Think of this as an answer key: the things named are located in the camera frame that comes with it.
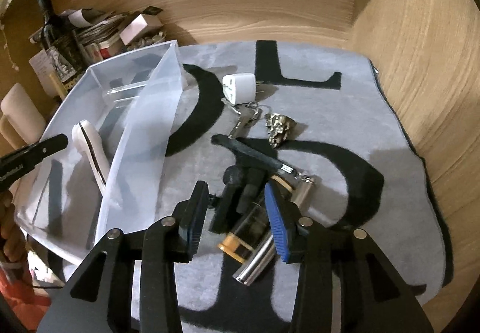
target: metal screw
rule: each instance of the metal screw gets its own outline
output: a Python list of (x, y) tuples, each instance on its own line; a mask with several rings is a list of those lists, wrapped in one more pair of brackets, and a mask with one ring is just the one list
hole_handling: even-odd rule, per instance
[(120, 229), (111, 229), (106, 236), (109, 239), (116, 239), (120, 234), (122, 234), (122, 231)]
[(162, 219), (162, 225), (165, 227), (170, 227), (175, 225), (175, 218), (174, 217), (165, 217)]
[(365, 239), (367, 238), (367, 232), (363, 229), (355, 229), (353, 231), (353, 235), (357, 238), (357, 239)]
[(309, 217), (302, 217), (298, 221), (299, 221), (300, 226), (303, 226), (303, 227), (309, 227), (309, 226), (312, 226), (314, 224), (313, 223), (314, 220), (309, 218)]

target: white cylindrical object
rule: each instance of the white cylindrical object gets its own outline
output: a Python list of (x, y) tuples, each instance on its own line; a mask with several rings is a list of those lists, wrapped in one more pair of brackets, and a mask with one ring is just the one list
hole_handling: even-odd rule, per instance
[(20, 83), (16, 83), (5, 95), (0, 109), (27, 144), (38, 142), (46, 122)]
[(257, 82), (253, 73), (236, 73), (222, 79), (223, 94), (233, 105), (250, 103), (255, 100)]

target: red cloth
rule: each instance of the red cloth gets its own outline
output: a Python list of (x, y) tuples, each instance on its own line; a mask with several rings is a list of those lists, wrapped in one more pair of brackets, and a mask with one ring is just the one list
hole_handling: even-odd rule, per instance
[(48, 296), (35, 294), (27, 263), (24, 272), (22, 280), (11, 284), (0, 269), (0, 292), (27, 330), (35, 331), (51, 301)]

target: wood grain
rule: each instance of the wood grain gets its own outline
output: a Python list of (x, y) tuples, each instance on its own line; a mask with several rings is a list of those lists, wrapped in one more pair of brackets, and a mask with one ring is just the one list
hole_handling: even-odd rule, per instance
[[(480, 273), (480, 12), (473, 0), (53, 0), (57, 11), (95, 7), (165, 9), (162, 21), (182, 44), (276, 39), (343, 47), (380, 70), (388, 100), (426, 158), (438, 204), (451, 232), (454, 279), (425, 305), (439, 332)], [(27, 41), (40, 26), (34, 0), (14, 0), (4, 18), (18, 77), (0, 50), (0, 96), (14, 80), (42, 113)]]

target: bunch of keys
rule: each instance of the bunch of keys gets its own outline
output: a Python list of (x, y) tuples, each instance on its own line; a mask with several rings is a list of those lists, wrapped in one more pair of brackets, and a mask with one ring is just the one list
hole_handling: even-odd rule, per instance
[(257, 102), (233, 105), (227, 99), (222, 98), (222, 102), (238, 115), (238, 121), (229, 134), (229, 138), (237, 138), (245, 128), (250, 127), (260, 117), (260, 108)]
[(295, 128), (297, 122), (286, 115), (266, 114), (266, 126), (268, 128), (268, 141), (272, 148), (278, 148), (284, 142), (289, 133)]

